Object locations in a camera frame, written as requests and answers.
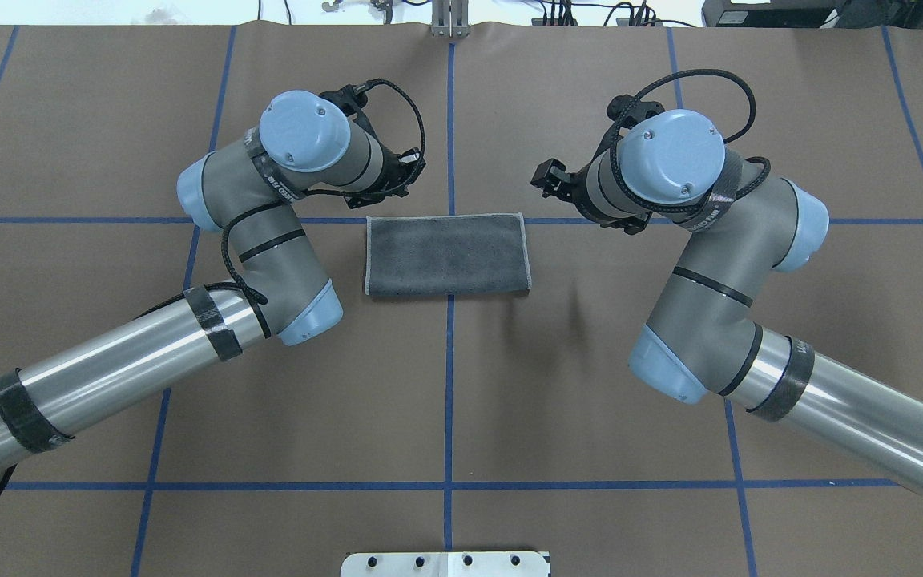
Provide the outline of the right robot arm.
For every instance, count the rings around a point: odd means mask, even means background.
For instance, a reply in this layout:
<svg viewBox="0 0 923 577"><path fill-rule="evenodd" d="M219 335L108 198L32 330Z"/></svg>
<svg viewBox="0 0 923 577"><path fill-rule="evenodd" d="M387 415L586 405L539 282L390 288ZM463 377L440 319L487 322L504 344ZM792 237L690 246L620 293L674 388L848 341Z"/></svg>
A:
<svg viewBox="0 0 923 577"><path fill-rule="evenodd" d="M770 274L801 268L823 244L823 202L766 176L695 111L646 103L618 125L625 135L586 167L548 159L530 182L604 228L636 234L658 213L688 230L631 372L677 401L713 393L804 431L923 497L923 403L748 317Z"/></svg>

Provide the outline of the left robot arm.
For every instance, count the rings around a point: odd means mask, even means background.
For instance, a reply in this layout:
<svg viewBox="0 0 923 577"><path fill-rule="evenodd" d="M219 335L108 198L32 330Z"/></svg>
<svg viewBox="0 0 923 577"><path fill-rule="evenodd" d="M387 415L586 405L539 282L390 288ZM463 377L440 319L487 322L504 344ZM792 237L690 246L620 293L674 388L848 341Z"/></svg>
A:
<svg viewBox="0 0 923 577"><path fill-rule="evenodd" d="M294 205L349 208L402 197L425 167L425 142L389 150L364 106L374 78L336 91L276 95L240 139L177 179L195 226L220 235L228 278L191 286L112 331L0 377L0 483L26 458L268 337L297 345L331 329L343 307Z"/></svg>

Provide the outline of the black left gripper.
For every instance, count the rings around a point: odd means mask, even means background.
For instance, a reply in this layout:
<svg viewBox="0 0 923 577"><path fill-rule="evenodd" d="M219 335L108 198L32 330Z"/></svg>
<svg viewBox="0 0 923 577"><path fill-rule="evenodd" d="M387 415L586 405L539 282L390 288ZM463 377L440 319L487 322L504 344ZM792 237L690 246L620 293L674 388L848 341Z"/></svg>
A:
<svg viewBox="0 0 923 577"><path fill-rule="evenodd" d="M425 151L422 149L409 149L402 153L385 151L382 159L381 174L371 187L371 195L379 200L389 196L406 196L408 186L420 178L426 167Z"/></svg>

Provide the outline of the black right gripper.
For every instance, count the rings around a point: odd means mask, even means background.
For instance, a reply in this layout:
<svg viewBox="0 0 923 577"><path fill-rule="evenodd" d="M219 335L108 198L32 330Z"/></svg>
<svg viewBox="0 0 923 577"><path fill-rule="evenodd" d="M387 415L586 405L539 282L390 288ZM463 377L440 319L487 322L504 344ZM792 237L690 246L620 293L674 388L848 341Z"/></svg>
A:
<svg viewBox="0 0 923 577"><path fill-rule="evenodd" d="M579 174L572 174L557 159L543 161L534 169L530 185L541 191L542 196L553 196L557 200L574 205L576 212L586 220L595 221L593 205L587 197L585 180Z"/></svg>

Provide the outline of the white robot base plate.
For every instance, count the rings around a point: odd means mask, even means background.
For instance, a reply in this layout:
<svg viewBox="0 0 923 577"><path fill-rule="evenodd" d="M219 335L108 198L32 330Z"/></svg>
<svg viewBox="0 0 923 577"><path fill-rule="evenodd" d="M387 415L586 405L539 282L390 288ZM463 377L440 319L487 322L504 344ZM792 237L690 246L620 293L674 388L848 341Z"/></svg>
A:
<svg viewBox="0 0 923 577"><path fill-rule="evenodd" d="M362 552L341 563L341 576L550 576L539 551Z"/></svg>

